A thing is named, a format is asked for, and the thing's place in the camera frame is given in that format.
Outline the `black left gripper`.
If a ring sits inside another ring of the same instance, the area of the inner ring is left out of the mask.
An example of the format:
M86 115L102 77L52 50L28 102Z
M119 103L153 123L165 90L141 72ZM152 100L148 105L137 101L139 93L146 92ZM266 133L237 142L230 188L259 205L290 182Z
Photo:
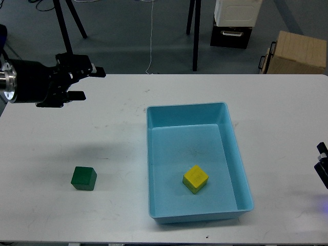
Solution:
M57 54L57 65L47 67L37 61L9 61L15 74L9 102L36 103L39 108L61 108L72 101L86 100L83 91L68 91L69 85L86 77L106 77L103 67L94 65L87 55Z

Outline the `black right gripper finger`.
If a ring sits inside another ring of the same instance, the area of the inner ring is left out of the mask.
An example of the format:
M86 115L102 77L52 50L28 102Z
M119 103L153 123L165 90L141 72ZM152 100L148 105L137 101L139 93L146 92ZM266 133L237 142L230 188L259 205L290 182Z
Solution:
M314 165L314 169L316 170L318 176L322 180L324 186L328 188L328 180L327 180L327 147L324 142L320 142L317 145L317 149L319 151L318 162Z

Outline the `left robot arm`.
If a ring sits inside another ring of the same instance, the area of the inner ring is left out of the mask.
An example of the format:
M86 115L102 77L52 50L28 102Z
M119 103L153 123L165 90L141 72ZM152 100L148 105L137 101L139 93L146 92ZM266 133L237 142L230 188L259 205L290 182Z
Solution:
M61 108L71 101L83 101L83 91L69 91L72 84L86 77L105 77L102 67L86 55L62 53L56 65L47 67L37 61L9 59L4 51L7 28L1 25L1 92L10 103L34 103L41 108Z

